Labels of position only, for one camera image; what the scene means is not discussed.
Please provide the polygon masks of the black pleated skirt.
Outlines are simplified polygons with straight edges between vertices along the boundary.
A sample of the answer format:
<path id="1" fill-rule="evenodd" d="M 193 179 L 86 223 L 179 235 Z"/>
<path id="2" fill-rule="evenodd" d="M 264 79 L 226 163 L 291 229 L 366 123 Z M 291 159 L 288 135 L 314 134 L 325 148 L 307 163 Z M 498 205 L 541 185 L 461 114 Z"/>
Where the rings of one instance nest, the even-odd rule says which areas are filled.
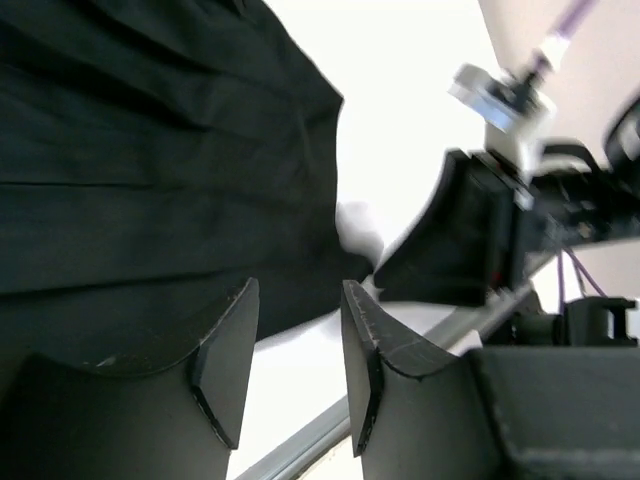
<path id="1" fill-rule="evenodd" d="M 247 278 L 335 310 L 341 96 L 262 1 L 1 5 L 1 351 L 109 366 Z"/>

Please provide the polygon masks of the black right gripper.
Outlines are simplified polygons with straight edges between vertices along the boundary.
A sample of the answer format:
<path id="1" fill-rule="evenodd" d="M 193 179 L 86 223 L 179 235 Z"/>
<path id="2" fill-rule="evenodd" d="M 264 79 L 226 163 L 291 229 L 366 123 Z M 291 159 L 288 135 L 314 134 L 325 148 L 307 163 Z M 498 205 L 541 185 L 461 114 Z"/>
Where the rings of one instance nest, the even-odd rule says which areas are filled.
<path id="1" fill-rule="evenodd" d="M 546 143 L 543 157 L 585 165 L 534 177 L 533 208 L 523 214 L 510 259 L 558 248 L 639 235 L 639 101 L 614 120 L 600 166 L 577 140 Z M 483 305 L 501 284 L 509 246 L 514 192 L 504 173 L 479 157 L 451 150 L 431 202 L 409 234 L 374 275 L 383 302 Z"/>

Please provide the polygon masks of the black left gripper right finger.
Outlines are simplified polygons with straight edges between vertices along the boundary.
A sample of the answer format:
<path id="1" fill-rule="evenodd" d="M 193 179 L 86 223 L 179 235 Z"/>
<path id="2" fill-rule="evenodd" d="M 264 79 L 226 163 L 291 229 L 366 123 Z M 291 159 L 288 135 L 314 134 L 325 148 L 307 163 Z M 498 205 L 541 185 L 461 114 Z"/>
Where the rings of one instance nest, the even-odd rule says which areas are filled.
<path id="1" fill-rule="evenodd" d="M 544 313 L 536 293 L 454 354 L 343 285 L 354 454 L 367 479 L 635 479 L 639 345 L 632 300 Z"/>

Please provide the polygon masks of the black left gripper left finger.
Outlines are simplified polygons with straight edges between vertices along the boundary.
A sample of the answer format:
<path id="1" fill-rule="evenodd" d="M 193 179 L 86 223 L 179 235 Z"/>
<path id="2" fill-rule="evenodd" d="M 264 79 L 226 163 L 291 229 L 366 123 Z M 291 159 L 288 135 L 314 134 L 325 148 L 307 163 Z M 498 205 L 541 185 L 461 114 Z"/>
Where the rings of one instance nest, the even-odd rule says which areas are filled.
<path id="1" fill-rule="evenodd" d="M 250 279 L 99 361 L 5 336 L 5 479 L 222 479 L 238 447 L 259 317 Z"/>

